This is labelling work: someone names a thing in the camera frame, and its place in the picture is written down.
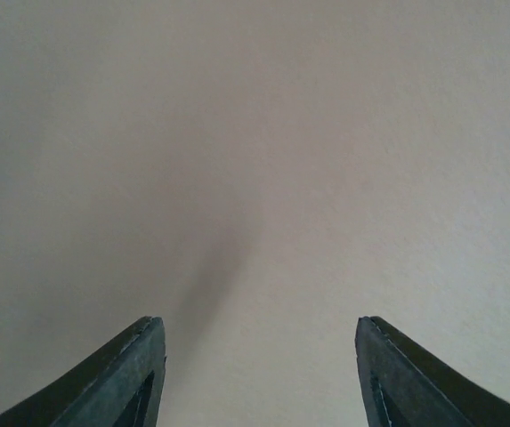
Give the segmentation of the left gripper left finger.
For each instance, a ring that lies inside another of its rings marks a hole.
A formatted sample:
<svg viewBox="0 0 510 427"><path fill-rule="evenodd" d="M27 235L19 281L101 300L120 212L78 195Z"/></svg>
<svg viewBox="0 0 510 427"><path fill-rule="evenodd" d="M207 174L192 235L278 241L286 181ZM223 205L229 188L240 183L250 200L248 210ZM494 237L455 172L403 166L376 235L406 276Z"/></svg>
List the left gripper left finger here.
<svg viewBox="0 0 510 427"><path fill-rule="evenodd" d="M166 372L160 317L142 317L42 390L0 426L155 426Z"/></svg>

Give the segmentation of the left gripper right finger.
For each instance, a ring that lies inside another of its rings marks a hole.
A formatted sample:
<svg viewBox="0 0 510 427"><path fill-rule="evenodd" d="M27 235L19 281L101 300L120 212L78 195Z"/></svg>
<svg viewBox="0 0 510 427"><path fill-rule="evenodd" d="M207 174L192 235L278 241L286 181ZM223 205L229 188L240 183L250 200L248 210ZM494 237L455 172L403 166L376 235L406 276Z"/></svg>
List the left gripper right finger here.
<svg viewBox="0 0 510 427"><path fill-rule="evenodd" d="M510 403L383 318L360 318L354 342L370 426L510 426Z"/></svg>

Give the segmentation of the brown cardboard backing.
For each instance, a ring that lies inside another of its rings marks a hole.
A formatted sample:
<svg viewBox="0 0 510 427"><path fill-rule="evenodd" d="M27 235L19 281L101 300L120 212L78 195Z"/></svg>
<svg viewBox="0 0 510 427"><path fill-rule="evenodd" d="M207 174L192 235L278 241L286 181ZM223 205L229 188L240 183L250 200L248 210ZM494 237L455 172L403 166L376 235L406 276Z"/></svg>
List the brown cardboard backing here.
<svg viewBox="0 0 510 427"><path fill-rule="evenodd" d="M0 413L143 316L162 426L363 426L380 316L510 402L510 1L0 1Z"/></svg>

